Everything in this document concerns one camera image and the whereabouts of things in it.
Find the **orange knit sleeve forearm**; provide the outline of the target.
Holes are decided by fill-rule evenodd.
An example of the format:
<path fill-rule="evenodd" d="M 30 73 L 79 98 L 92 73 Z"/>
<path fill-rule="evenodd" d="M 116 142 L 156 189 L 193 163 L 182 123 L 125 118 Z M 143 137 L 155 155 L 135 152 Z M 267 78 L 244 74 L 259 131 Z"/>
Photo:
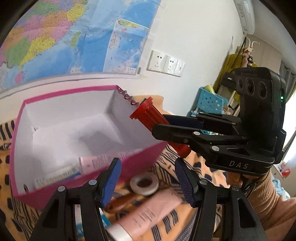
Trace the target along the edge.
<path fill-rule="evenodd" d="M 263 226 L 268 240 L 295 240 L 295 198 L 278 195 L 271 173 L 260 178 L 248 201 Z"/>

